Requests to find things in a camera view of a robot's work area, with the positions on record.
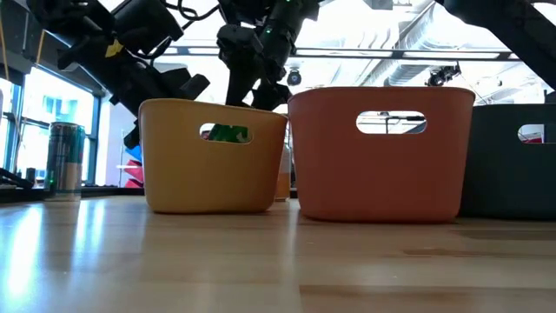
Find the table surface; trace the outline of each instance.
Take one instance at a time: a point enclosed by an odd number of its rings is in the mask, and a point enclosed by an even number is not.
[[[555,223],[170,216],[141,196],[0,206],[0,312],[554,312]]]

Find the ceiling duct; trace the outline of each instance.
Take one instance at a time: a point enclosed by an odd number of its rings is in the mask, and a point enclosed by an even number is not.
[[[380,49],[383,46],[393,44],[397,41],[397,38],[391,38],[395,33],[397,35],[397,29],[394,27],[388,27],[384,30],[377,30],[372,32],[366,32],[361,42],[357,45],[360,49]],[[373,60],[366,59],[348,59],[342,60],[338,63],[338,69],[332,78],[332,81],[328,84],[330,86],[351,86],[354,84],[354,76],[358,78],[363,78],[371,71]]]
[[[466,42],[465,38],[458,36],[458,25],[453,25],[454,21],[451,20],[455,18],[449,16],[441,5],[431,3],[418,19],[413,26],[410,26],[411,30],[397,43],[396,49],[451,50],[459,48]],[[456,26],[456,30],[452,29],[448,36],[445,29],[454,26]],[[398,60],[382,60],[362,85],[403,85],[428,67],[428,64],[404,64]]]
[[[479,99],[475,105],[513,103],[512,96],[520,93],[525,87],[530,87],[532,85],[532,83],[526,83],[520,87],[506,88],[494,92],[488,97],[482,97]]]

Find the yellow bin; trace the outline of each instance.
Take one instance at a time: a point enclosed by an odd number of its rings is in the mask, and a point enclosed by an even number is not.
[[[139,109],[145,196],[154,212],[253,213],[274,201],[286,117],[181,99]],[[201,138],[205,123],[244,126],[248,143]]]

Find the security camera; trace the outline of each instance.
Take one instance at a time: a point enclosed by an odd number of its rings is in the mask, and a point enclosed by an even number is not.
[[[298,69],[291,70],[288,75],[288,85],[297,86],[300,83],[301,83],[301,74],[299,73],[299,70]]]
[[[431,76],[425,82],[429,87],[441,87],[444,83],[453,80],[456,76],[461,74],[460,65],[456,66],[442,66],[436,71],[431,72]]]

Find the metal can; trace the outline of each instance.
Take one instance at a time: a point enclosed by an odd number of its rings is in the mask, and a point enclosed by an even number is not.
[[[47,200],[79,201],[85,128],[74,123],[50,125],[49,154],[44,189]]]

